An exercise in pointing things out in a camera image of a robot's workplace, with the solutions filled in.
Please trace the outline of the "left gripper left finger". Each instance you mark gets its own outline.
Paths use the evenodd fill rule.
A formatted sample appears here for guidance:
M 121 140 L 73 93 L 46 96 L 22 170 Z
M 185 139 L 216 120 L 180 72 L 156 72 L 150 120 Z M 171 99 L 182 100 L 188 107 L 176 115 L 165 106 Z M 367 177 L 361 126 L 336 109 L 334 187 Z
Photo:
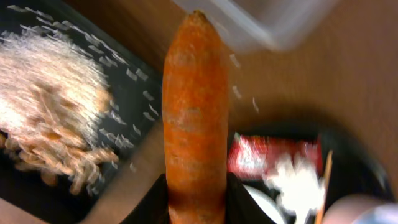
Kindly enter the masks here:
M 165 174 L 160 174 L 142 200 L 120 224 L 169 224 Z

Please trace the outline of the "red snack wrapper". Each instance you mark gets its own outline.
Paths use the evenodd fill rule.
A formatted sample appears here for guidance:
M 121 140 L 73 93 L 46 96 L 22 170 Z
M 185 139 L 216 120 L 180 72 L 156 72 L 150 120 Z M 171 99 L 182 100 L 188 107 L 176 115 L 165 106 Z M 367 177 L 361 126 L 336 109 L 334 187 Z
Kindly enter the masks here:
M 323 174 L 322 148 L 318 140 L 291 140 L 269 136 L 248 136 L 236 133 L 228 153 L 227 168 L 241 180 L 259 180 L 275 167 L 284 154 L 300 154 L 315 164 Z

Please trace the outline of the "rice and food scraps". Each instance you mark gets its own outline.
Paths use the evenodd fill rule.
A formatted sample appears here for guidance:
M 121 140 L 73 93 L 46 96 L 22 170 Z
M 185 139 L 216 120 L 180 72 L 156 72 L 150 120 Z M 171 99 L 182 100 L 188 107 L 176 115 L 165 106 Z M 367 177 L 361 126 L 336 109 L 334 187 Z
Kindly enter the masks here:
M 1 34 L 1 142 L 21 171 L 50 186 L 70 179 L 70 192 L 94 184 L 100 165 L 116 162 L 96 145 L 109 109 L 103 69 L 72 42 L 51 35 Z

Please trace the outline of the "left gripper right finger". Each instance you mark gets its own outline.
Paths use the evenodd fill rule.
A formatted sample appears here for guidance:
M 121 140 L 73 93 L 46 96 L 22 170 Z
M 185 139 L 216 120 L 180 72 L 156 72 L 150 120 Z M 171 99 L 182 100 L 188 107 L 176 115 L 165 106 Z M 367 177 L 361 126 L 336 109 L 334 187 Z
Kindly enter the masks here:
M 231 172 L 227 174 L 226 224 L 275 224 Z

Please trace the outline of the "white tissue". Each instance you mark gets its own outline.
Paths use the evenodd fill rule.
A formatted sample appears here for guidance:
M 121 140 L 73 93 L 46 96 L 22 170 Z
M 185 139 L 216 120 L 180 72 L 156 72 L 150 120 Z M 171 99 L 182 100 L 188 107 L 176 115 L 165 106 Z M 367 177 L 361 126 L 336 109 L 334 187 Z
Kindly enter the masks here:
M 264 182 L 280 192 L 276 202 L 286 213 L 296 216 L 296 224 L 305 224 L 308 216 L 324 204 L 325 181 L 318 178 L 315 164 L 299 154 L 281 155 Z

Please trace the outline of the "orange carrot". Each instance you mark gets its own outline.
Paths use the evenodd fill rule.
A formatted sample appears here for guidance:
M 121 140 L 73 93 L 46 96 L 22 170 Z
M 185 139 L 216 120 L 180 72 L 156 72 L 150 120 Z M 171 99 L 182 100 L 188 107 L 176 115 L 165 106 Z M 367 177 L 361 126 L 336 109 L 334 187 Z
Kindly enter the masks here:
M 162 87 L 165 171 L 172 223 L 224 223 L 228 73 L 223 44 L 204 13 L 181 23 Z

